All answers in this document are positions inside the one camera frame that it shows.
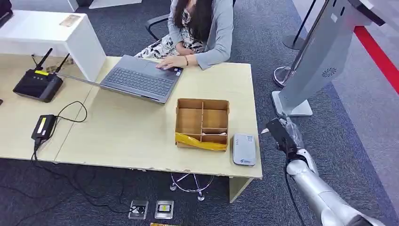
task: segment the red carpet stripe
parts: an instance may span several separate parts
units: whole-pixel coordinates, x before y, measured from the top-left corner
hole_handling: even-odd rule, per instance
[[[380,68],[381,72],[385,75],[389,83],[399,94],[399,71],[380,48],[377,42],[373,39],[370,33],[364,26],[356,26],[355,34],[363,44],[364,48],[370,54],[371,58]]]

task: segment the touchpad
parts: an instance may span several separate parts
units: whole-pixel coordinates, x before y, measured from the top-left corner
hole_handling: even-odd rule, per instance
[[[174,68],[169,68],[167,70],[163,68],[156,68],[157,63],[147,62],[145,65],[143,72],[147,75],[154,77],[170,77],[176,75]]]

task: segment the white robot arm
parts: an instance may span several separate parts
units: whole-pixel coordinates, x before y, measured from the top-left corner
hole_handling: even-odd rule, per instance
[[[352,208],[319,177],[314,160],[302,148],[299,130],[289,118],[274,119],[266,127],[277,141],[278,149],[286,153],[287,174],[323,226],[384,226],[379,220]]]

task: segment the bracelet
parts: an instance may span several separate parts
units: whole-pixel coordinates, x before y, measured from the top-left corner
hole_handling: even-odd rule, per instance
[[[187,62],[187,65],[186,65],[186,66],[188,66],[188,59],[187,59],[187,57],[186,57],[186,56],[184,56],[184,58],[186,59],[186,62]]]

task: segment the gray cardigan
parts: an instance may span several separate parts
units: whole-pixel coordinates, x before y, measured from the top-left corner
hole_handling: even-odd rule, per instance
[[[177,1],[172,0],[168,19],[169,35],[174,46],[183,41],[180,28],[174,24],[173,20]],[[232,32],[233,1],[213,0],[213,19],[205,52],[195,54],[198,65],[203,70],[230,58]]]

